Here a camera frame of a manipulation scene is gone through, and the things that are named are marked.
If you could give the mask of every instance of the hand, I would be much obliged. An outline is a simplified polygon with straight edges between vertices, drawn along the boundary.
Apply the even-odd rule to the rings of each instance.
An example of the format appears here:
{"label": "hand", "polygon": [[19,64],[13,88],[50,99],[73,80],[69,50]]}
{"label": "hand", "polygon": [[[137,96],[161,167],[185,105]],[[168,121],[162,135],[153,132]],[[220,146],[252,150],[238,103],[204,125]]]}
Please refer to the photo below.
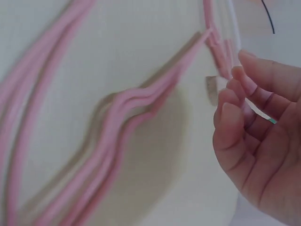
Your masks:
{"label": "hand", "polygon": [[[213,145],[242,195],[279,221],[301,225],[301,68],[241,51],[243,67],[219,93]],[[256,114],[249,104],[277,123]]]}

